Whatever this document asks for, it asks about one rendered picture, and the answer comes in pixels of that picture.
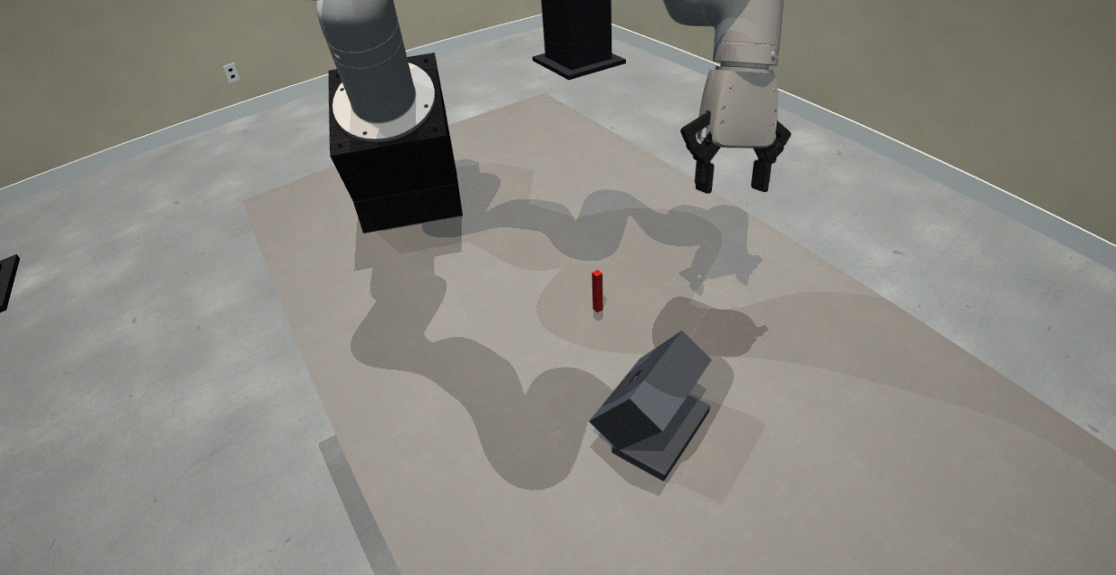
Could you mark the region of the red rectangular peg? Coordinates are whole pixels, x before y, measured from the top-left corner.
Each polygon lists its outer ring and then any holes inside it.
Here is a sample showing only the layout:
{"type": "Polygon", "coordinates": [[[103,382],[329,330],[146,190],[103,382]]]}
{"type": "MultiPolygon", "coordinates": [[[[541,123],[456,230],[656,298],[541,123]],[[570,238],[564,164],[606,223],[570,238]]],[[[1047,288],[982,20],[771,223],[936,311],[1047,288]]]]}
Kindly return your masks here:
{"type": "Polygon", "coordinates": [[[594,312],[604,310],[604,303],[602,303],[602,272],[600,270],[593,270],[591,272],[591,308],[594,312]]]}

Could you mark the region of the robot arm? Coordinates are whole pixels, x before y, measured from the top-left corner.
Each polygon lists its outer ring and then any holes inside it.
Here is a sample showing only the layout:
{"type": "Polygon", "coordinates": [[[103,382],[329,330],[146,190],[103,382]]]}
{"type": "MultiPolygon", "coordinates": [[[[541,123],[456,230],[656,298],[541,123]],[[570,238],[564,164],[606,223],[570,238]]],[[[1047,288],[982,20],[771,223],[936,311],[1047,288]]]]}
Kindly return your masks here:
{"type": "MultiPolygon", "coordinates": [[[[429,75],[408,63],[394,1],[314,1],[341,77],[331,104],[341,130],[371,142],[417,130],[434,108],[435,90],[429,75]]],[[[663,1],[674,22],[714,26],[713,63],[754,70],[778,63],[785,0],[663,1]]]]}

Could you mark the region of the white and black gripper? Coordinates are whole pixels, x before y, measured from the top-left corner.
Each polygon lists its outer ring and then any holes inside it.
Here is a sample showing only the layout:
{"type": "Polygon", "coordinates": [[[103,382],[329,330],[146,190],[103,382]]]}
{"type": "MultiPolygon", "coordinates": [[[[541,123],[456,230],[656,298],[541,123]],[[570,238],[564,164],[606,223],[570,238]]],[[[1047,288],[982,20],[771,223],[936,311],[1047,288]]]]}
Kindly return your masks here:
{"type": "Polygon", "coordinates": [[[681,128],[685,147],[698,160],[696,189],[712,192],[714,164],[710,162],[718,148],[754,148],[758,159],[751,188],[768,192],[771,167],[791,137],[790,130],[776,119],[777,111],[775,70],[728,66],[710,70],[699,118],[681,128]]]}

